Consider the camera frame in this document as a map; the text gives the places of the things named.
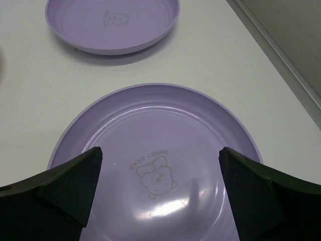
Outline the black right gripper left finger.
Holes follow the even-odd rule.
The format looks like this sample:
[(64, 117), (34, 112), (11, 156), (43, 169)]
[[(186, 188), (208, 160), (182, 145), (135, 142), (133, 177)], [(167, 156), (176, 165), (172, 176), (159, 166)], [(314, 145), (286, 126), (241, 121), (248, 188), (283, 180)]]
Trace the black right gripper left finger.
[(79, 240), (103, 153), (94, 147), (55, 168), (1, 187), (1, 240)]

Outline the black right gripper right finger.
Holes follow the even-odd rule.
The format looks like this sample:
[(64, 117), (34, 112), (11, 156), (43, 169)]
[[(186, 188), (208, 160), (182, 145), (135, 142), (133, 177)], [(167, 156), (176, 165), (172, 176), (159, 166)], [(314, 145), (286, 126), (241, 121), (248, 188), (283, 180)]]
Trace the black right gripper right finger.
[(240, 240), (320, 240), (320, 185), (228, 147), (219, 164)]

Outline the purple plate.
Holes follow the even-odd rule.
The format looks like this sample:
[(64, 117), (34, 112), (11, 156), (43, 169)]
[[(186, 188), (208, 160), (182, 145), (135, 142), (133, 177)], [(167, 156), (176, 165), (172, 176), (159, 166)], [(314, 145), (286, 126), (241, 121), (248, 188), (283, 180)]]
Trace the purple plate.
[(180, 13), (179, 1), (47, 1), (46, 21), (68, 45), (92, 54), (125, 55), (166, 36)]
[(93, 147), (103, 160), (81, 240), (238, 240), (219, 153), (262, 159), (219, 102), (169, 84), (115, 91), (71, 122), (48, 166)]

